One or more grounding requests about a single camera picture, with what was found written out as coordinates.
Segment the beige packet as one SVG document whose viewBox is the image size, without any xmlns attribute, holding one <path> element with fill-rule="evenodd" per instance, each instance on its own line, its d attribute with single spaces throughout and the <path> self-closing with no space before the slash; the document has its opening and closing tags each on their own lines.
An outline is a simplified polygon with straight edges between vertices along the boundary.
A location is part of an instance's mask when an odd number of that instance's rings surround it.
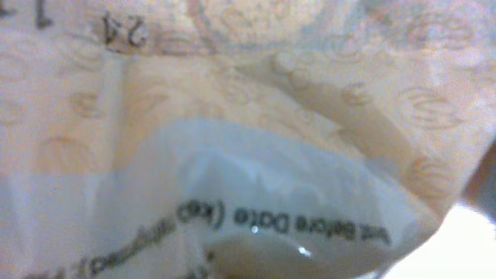
<svg viewBox="0 0 496 279">
<path fill-rule="evenodd" d="M 3 278 L 356 278 L 495 141 L 493 1 L 3 1 Z"/>
</svg>

